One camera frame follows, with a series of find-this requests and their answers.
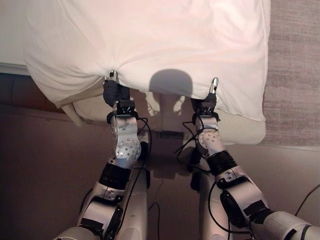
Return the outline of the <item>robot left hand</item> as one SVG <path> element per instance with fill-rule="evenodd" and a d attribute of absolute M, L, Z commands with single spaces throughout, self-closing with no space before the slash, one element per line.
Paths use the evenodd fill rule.
<path fill-rule="evenodd" d="M 130 100 L 130 89 L 119 83 L 118 72 L 111 70 L 103 81 L 103 99 L 111 108 L 121 100 Z"/>

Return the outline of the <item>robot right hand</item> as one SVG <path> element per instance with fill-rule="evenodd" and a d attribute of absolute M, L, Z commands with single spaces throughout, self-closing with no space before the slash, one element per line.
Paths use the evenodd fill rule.
<path fill-rule="evenodd" d="M 191 104 L 193 109 L 196 111 L 200 108 L 212 109 L 214 110 L 217 104 L 217 88 L 219 84 L 219 78 L 214 77 L 212 79 L 208 95 L 205 99 L 191 99 Z"/>

